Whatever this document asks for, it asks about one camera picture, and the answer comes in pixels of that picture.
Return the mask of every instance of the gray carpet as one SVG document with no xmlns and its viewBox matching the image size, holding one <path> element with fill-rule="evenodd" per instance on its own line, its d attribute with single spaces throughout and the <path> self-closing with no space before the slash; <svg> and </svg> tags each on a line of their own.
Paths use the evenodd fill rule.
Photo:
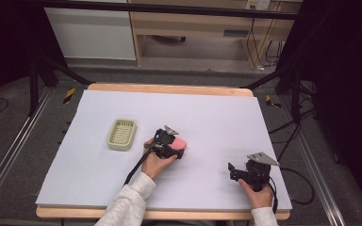
<svg viewBox="0 0 362 226">
<path fill-rule="evenodd" d="M 214 72 L 163 72 L 142 70 L 102 70 L 102 69 L 74 69 L 77 73 L 100 82 L 114 83 L 142 83 L 142 84 L 173 84 L 196 86 L 227 86 L 239 87 L 247 85 L 259 78 L 260 75 L 246 75 L 239 73 Z M 41 219 L 35 214 L 37 199 L 36 191 L 41 187 L 44 176 L 52 163 L 65 131 L 75 114 L 77 104 L 85 88 L 67 76 L 61 74 L 59 85 L 53 89 L 41 118 L 34 127 L 27 142 L 19 153 L 10 172 L 0 188 L 0 221 L 5 225 L 8 220 L 25 225 L 26 222 L 55 223 L 57 219 Z M 260 89 L 255 90 L 259 99 L 263 116 L 270 130 L 288 122 L 284 108 L 266 105 L 266 94 L 271 94 L 276 101 L 273 87 L 276 80 L 271 81 Z M 62 101 L 69 88 L 76 88 L 72 100 L 68 104 Z M 0 97 L 8 100 L 8 107 L 0 113 L 0 161 L 5 155 L 11 141 L 20 130 L 28 112 L 28 80 L 20 79 L 0 88 Z M 304 102 L 302 111 L 312 107 L 310 102 Z M 285 141 L 290 136 L 292 127 L 271 134 L 275 142 L 273 147 L 280 154 Z M 308 115 L 302 121 L 301 133 L 309 144 L 310 150 L 321 168 L 337 205 L 347 225 L 362 225 L 362 193 L 354 181 L 349 169 L 343 165 L 335 164 L 333 153 L 323 134 L 319 122 Z M 280 161 L 281 166 L 299 171 L 306 178 L 310 178 L 302 158 L 300 146 L 296 138 L 289 144 L 288 149 Z M 288 192 L 293 194 L 297 201 L 307 201 L 310 198 L 310 189 L 307 183 L 290 171 L 283 171 Z M 280 221 L 280 225 L 330 225 L 328 217 L 322 207 L 319 197 L 308 205 L 293 202 L 293 210 L 288 220 Z M 67 220 L 66 225 L 92 225 L 93 220 Z"/>
</svg>

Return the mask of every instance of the floor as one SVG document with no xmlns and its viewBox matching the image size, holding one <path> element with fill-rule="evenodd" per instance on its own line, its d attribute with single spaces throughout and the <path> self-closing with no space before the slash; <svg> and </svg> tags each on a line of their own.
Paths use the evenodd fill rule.
<svg viewBox="0 0 362 226">
<path fill-rule="evenodd" d="M 276 47 L 275 45 L 271 47 L 269 56 L 276 55 Z M 77 64 L 70 66 L 73 66 L 74 71 L 80 75 L 90 76 L 97 81 L 227 87 L 248 85 L 271 73 L 275 67 L 273 58 L 266 61 L 263 57 L 262 62 L 266 64 L 263 65 L 264 70 L 251 69 L 238 40 L 187 38 L 185 42 L 181 42 L 177 38 L 148 37 L 143 51 L 139 66 L 129 64 L 102 64 L 98 68 L 96 65 L 88 65 L 87 68 Z M 72 103 L 63 105 L 62 97 L 68 88 L 78 85 L 68 77 L 62 75 L 58 77 L 59 86 L 52 90 L 51 100 L 46 104 L 39 119 L 44 123 L 35 124 L 33 132 L 25 136 L 27 142 L 22 144 L 22 149 L 14 156 L 16 160 L 11 162 L 6 177 L 4 176 L 0 183 L 0 225 L 59 225 L 57 220 L 38 219 L 35 216 L 34 204 L 38 196 L 38 187 L 43 182 L 43 175 L 55 157 L 60 141 L 65 136 L 63 131 L 68 128 L 76 110 L 76 103 L 82 94 L 82 89 L 77 87 Z M 288 114 L 290 98 L 288 95 L 278 96 L 274 93 L 276 82 L 274 79 L 255 90 L 269 131 L 290 121 Z M 0 88 L 2 98 L 0 110 L 4 109 L 0 113 L 0 164 L 2 159 L 5 159 L 11 141 L 18 136 L 18 131 L 26 120 L 27 93 L 26 79 Z M 274 104 L 280 104 L 282 107 L 268 105 L 267 95 L 271 96 Z M 315 115 L 311 114 L 311 108 L 312 104 L 309 101 L 302 101 L 302 112 L 308 110 L 310 114 L 302 121 L 301 133 L 289 144 L 282 164 L 285 168 L 299 170 L 305 178 L 308 178 L 316 188 L 316 197 L 307 205 L 294 202 L 290 219 L 279 223 L 281 225 L 362 225 L 362 194 L 354 183 L 349 169 L 334 163 L 332 150 L 320 124 L 315 120 Z M 271 134 L 273 148 L 277 154 L 283 151 L 285 141 L 292 132 L 293 128 L 289 127 Z M 307 149 L 312 156 L 306 157 Z M 307 160 L 310 158 L 315 159 L 314 167 L 312 162 Z M 313 174 L 316 170 L 322 172 L 320 178 L 316 173 Z M 310 187 L 306 181 L 290 171 L 283 172 L 283 175 L 294 201 L 310 199 Z M 325 186 L 321 182 L 318 183 L 318 180 L 323 180 Z M 331 196 L 321 194 L 324 189 L 325 191 L 328 189 Z M 337 213 L 343 216 L 342 221 L 331 223 L 332 218 L 326 211 L 326 205 L 330 203 L 336 205 Z M 66 225 L 92 224 L 93 221 L 85 220 L 66 222 Z M 246 222 L 236 221 L 235 224 L 241 226 Z"/>
</svg>

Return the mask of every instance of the cabinet door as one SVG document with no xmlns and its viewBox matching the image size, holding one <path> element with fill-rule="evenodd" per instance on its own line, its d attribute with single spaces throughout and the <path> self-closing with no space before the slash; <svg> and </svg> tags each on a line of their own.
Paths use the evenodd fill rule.
<svg viewBox="0 0 362 226">
<path fill-rule="evenodd" d="M 66 58 L 136 59 L 128 12 L 66 8 L 45 11 Z"/>
</svg>

